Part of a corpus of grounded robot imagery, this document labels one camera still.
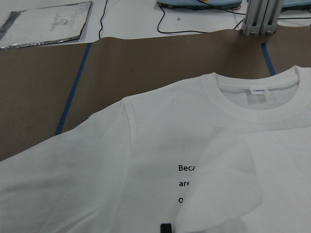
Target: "plastic package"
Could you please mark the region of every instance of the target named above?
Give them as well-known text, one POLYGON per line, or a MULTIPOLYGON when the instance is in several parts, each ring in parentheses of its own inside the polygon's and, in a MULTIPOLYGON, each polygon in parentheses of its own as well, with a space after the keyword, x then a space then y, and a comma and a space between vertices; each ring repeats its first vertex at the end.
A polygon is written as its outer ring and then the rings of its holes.
POLYGON ((91 3, 11 12, 0 28, 0 50, 79 39, 91 3))

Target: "folded fabric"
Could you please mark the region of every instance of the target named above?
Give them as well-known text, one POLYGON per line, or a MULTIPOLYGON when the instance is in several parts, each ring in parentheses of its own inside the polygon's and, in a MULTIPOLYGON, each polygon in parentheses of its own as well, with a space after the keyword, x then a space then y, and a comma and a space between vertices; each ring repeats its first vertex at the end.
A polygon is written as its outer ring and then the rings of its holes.
POLYGON ((260 205, 262 196, 247 144, 217 127, 193 173, 174 232, 244 232, 240 217, 260 205))

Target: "black object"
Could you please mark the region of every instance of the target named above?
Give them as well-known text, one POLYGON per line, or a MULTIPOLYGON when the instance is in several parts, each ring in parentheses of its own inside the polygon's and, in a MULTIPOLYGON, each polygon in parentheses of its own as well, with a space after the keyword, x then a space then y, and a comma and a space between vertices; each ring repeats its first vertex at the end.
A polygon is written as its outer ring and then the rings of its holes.
POLYGON ((170 223, 162 223, 161 233, 172 233, 172 225, 170 223))

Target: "metal bracket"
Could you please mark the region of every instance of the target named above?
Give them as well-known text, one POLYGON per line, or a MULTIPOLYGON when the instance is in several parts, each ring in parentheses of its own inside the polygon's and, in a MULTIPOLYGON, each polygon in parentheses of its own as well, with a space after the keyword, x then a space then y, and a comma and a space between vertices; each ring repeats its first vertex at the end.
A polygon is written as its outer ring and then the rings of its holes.
POLYGON ((274 34, 284 0, 248 0, 244 35, 274 34))

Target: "blue stripe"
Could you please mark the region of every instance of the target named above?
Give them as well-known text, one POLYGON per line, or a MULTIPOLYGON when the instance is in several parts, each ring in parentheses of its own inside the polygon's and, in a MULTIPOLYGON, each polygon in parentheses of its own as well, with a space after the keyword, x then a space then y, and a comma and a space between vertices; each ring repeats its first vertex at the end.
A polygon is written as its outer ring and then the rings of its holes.
POLYGON ((72 85, 71 91, 69 93, 69 96, 68 96, 68 99, 67 99, 67 102, 66 102, 66 105, 65 105, 65 109, 64 109, 62 117, 60 118, 60 121, 58 123, 55 135, 59 135, 62 132, 62 129, 64 127, 67 114, 69 112, 69 108, 70 108, 72 99, 73 99, 74 93, 75 93, 75 91, 77 89, 77 86, 78 86, 78 83, 79 83, 79 80, 80 80, 80 77, 81 77, 84 65, 86 63, 88 52, 89 52, 89 50, 91 48, 91 45, 92 45, 92 43, 88 43, 87 44, 86 51, 84 52, 84 55, 83 55, 83 58, 82 58, 82 61, 81 61, 81 64, 80 64, 77 76, 76 76, 76 78, 74 80, 74 83, 72 85))
POLYGON ((267 50, 267 46, 266 46, 267 43, 268 43, 268 41, 266 40, 265 42, 263 42, 261 44, 261 50, 262 50, 262 53, 263 53, 263 57, 266 60, 266 64, 268 66, 270 75, 273 76, 273 75, 276 75, 276 71, 273 68, 273 64, 271 62, 271 59, 270 59, 270 56, 269 56, 269 53, 268 53, 268 50, 267 50))

